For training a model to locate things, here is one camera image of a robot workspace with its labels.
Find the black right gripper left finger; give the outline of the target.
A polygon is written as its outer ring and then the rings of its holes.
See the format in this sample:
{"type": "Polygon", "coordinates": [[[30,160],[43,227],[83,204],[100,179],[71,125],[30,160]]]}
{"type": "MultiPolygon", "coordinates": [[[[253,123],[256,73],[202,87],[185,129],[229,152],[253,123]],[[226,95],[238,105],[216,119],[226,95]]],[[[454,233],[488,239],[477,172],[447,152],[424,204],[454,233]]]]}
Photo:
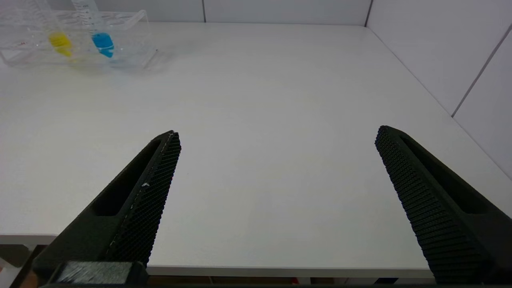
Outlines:
{"type": "Polygon", "coordinates": [[[33,261],[50,276],[69,261],[127,261],[145,266],[181,153],[179,134],[152,139],[33,261]]]}

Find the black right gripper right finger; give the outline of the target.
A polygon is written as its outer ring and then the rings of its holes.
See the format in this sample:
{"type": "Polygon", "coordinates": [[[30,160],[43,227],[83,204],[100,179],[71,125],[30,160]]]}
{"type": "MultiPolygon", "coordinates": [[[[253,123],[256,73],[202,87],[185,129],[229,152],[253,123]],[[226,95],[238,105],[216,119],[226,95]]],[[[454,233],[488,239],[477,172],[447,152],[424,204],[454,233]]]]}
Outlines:
{"type": "Polygon", "coordinates": [[[403,131],[375,146],[436,282],[510,285],[511,218],[403,131]]]}

